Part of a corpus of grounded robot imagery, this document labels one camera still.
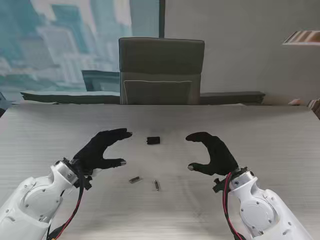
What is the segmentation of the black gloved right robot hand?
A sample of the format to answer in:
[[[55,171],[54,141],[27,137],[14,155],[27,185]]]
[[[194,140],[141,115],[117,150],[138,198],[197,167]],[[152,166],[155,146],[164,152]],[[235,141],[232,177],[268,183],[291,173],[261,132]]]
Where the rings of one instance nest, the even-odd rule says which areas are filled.
[[[208,151],[208,164],[190,163],[190,171],[200,172],[209,176],[214,174],[226,176],[239,168],[238,163],[229,151],[226,144],[218,137],[208,132],[195,132],[185,138],[189,142],[202,143]]]

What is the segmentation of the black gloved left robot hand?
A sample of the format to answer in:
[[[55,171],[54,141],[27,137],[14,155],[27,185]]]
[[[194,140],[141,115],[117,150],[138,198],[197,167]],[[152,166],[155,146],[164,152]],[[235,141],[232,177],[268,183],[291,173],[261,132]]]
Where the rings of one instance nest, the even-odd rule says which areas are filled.
[[[95,169],[106,170],[124,166],[127,164],[124,159],[105,159],[104,152],[114,143],[131,136],[132,133],[126,128],[100,131],[75,154],[71,164],[80,167],[87,175],[91,175]]]

